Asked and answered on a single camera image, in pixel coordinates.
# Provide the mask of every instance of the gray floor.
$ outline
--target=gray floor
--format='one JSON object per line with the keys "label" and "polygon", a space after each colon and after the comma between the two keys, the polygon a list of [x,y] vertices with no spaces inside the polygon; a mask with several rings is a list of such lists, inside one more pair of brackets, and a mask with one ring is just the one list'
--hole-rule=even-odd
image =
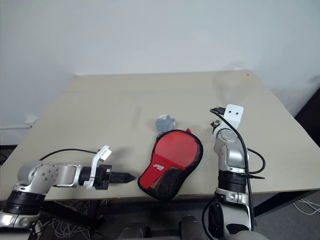
{"label": "gray floor", "polygon": [[[1,153],[6,156],[11,151],[5,150]],[[253,197],[255,205],[271,197],[272,194],[255,194]],[[308,200],[320,203],[320,191],[307,197]],[[301,206],[306,212],[310,209]],[[120,232],[129,224],[141,222],[150,227],[152,231],[178,229],[179,221],[187,215],[193,215],[201,219],[201,210],[174,211],[174,212],[138,212],[130,214],[105,215],[105,223],[99,230],[104,237],[95,234],[93,240],[114,240]],[[255,218],[255,230],[265,235],[270,240],[320,240],[320,213],[305,215],[296,210],[290,204],[277,211],[267,213]],[[76,235],[73,239],[84,239]]]}

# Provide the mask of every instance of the beige table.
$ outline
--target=beige table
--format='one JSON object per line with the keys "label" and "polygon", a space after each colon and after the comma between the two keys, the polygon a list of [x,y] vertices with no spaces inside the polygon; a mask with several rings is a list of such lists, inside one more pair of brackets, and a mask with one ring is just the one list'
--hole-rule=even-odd
{"label": "beige table", "polygon": [[[266,158],[265,180],[251,181],[254,193],[320,188],[320,149],[280,101],[250,71],[75,76],[40,117],[0,169],[0,198],[6,199],[19,167],[64,148],[97,150],[111,146],[112,170],[139,176],[148,166],[157,131],[155,118],[172,114],[176,127],[190,128],[203,144],[203,158],[178,195],[211,195],[217,186],[218,157],[210,108],[244,107],[239,132],[246,146]],[[53,162],[90,166],[92,155],[61,152]],[[254,155],[250,169],[261,161]],[[51,188],[47,200],[146,196],[137,181],[108,190]]]}

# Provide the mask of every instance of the white bracket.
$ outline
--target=white bracket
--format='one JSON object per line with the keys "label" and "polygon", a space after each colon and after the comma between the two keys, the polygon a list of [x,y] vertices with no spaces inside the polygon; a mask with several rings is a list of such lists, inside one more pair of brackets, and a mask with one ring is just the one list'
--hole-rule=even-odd
{"label": "white bracket", "polygon": [[112,152],[110,150],[110,147],[105,145],[96,153],[96,155],[94,155],[91,163],[90,179],[89,181],[84,181],[83,183],[83,185],[86,186],[86,189],[92,189],[92,187],[94,186],[98,161],[104,162],[110,156],[111,153]]}
{"label": "white bracket", "polygon": [[[223,118],[227,120],[235,129],[238,129],[244,108],[242,106],[228,104],[225,108]],[[230,129],[230,127],[222,121],[221,124],[214,130],[213,135],[217,137],[220,129]]]}

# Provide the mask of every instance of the white wall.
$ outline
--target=white wall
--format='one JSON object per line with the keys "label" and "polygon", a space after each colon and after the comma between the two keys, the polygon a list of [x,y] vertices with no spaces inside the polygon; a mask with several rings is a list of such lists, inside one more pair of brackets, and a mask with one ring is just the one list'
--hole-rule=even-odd
{"label": "white wall", "polygon": [[[248,69],[295,115],[320,86],[318,0],[2,0],[0,126],[73,74]],[[2,130],[17,144],[25,130]]]}

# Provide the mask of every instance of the black mesh pocket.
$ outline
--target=black mesh pocket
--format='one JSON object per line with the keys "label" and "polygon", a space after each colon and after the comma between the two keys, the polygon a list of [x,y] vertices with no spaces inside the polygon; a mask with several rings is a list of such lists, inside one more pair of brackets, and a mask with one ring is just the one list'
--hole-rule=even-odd
{"label": "black mesh pocket", "polygon": [[184,171],[177,167],[170,167],[148,189],[148,194],[159,200],[172,199],[184,181]]}

